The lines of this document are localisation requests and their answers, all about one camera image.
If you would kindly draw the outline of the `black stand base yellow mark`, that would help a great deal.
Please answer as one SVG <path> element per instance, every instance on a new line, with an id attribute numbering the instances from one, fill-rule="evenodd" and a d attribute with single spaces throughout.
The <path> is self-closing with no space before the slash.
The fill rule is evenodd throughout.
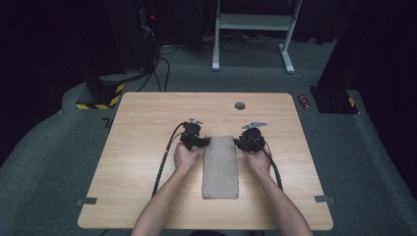
<path id="1" fill-rule="evenodd" d="M 318 87 L 310 87 L 320 113 L 325 114 L 358 114 L 359 110 L 353 98 L 346 92 L 331 91 Z"/>

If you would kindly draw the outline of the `dark equipment with red light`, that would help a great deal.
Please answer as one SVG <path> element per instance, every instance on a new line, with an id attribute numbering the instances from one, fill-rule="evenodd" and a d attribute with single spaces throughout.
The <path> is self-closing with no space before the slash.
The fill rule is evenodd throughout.
<path id="1" fill-rule="evenodd" d="M 150 73 L 158 57 L 161 29 L 157 0 L 136 0 L 146 55 L 146 72 Z"/>

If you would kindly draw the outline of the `red can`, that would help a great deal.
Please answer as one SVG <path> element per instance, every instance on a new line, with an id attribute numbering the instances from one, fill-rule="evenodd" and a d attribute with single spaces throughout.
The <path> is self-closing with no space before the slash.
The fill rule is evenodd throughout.
<path id="1" fill-rule="evenodd" d="M 310 110 L 311 109 L 310 102 L 308 101 L 305 94 L 299 94 L 298 95 L 298 101 L 299 101 L 299 103 L 301 104 L 301 106 L 303 107 L 304 110 Z"/>

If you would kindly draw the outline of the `person's left hand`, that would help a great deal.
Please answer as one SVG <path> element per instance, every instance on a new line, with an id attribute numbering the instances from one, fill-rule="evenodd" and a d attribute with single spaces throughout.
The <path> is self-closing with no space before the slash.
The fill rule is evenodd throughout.
<path id="1" fill-rule="evenodd" d="M 202 154 L 203 150 L 202 147 L 188 150 L 184 144 L 178 143 L 174 151 L 176 171 L 184 175 L 188 174 L 195 166 L 197 159 Z"/>

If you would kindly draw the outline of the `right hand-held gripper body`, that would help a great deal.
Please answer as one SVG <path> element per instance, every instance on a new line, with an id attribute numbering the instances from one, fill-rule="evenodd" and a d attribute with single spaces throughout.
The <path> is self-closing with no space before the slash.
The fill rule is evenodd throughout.
<path id="1" fill-rule="evenodd" d="M 244 138 L 244 144 L 241 144 L 244 147 L 244 151 L 258 152 L 265 147 L 266 141 L 260 131 L 260 127 L 266 125 L 266 122 L 252 122 L 242 127 L 244 132 L 239 137 Z"/>

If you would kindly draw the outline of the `black yellow striped stand base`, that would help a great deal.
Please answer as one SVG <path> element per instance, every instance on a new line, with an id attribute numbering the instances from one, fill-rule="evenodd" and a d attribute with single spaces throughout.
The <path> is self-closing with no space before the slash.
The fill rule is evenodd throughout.
<path id="1" fill-rule="evenodd" d="M 81 110 L 114 108 L 125 85 L 123 78 L 124 74 L 87 77 L 76 107 Z"/>

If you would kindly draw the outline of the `person's right hand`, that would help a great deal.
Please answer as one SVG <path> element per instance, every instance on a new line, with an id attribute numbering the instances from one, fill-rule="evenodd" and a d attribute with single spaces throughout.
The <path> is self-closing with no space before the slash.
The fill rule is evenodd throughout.
<path id="1" fill-rule="evenodd" d="M 258 152 L 244 151 L 244 155 L 250 169 L 257 177 L 269 175 L 270 162 L 268 156 L 262 150 Z"/>

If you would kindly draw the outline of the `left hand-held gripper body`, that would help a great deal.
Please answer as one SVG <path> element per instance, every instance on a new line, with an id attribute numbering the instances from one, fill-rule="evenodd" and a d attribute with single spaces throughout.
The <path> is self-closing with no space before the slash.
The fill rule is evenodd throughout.
<path id="1" fill-rule="evenodd" d="M 190 118 L 188 122 L 184 123 L 184 132 L 180 141 L 188 150 L 191 150 L 192 147 L 200 148 L 204 144 L 200 138 L 201 124 L 201 121 L 194 118 Z"/>

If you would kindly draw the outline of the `beige cloth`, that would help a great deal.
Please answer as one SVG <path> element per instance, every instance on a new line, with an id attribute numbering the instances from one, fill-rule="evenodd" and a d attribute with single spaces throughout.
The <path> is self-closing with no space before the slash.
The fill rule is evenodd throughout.
<path id="1" fill-rule="evenodd" d="M 211 137 L 204 151 L 204 199 L 235 200 L 239 197 L 236 146 L 232 137 Z"/>

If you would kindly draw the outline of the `white metal stand frame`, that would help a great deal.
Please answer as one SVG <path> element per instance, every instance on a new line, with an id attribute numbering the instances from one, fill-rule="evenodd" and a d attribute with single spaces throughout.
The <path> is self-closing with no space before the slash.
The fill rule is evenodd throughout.
<path id="1" fill-rule="evenodd" d="M 221 30 L 269 30 L 285 31 L 286 36 L 283 44 L 278 45 L 286 72 L 294 74 L 295 69 L 288 53 L 289 44 L 298 21 L 301 6 L 304 0 L 296 0 L 294 11 L 288 16 L 279 15 L 246 15 L 246 14 L 223 14 L 221 12 L 221 0 L 216 0 L 214 44 L 212 53 L 211 69 L 218 71 L 220 68 L 219 39 Z"/>

